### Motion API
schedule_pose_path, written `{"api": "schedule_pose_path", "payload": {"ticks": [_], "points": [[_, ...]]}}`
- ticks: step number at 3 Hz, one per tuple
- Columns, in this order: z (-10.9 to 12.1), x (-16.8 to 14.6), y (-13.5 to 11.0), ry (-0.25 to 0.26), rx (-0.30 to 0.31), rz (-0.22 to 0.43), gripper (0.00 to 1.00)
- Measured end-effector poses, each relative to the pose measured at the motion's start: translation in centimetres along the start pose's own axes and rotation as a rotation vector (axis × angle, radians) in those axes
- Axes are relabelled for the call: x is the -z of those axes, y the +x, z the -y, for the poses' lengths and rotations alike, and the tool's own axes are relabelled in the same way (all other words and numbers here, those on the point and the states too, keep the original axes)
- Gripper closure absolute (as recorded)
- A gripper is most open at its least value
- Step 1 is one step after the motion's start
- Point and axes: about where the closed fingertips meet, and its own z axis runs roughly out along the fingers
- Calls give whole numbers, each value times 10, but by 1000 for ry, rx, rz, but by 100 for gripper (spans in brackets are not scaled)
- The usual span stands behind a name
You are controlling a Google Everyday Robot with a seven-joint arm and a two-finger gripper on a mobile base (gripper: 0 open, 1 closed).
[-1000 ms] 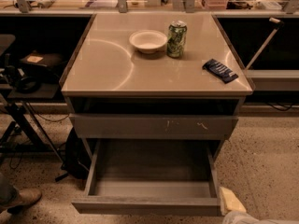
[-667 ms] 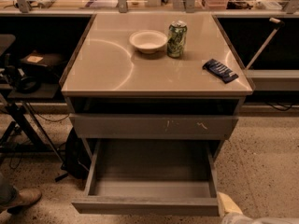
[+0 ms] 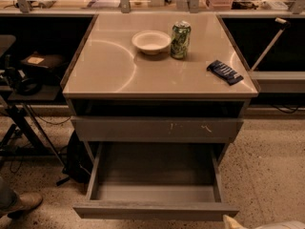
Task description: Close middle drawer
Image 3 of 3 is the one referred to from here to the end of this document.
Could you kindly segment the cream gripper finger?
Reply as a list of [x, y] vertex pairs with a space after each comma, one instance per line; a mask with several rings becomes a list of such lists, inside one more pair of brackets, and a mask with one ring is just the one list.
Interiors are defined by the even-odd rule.
[[246, 227], [242, 226], [237, 220], [224, 215], [223, 222], [225, 224], [225, 229], [247, 229]]

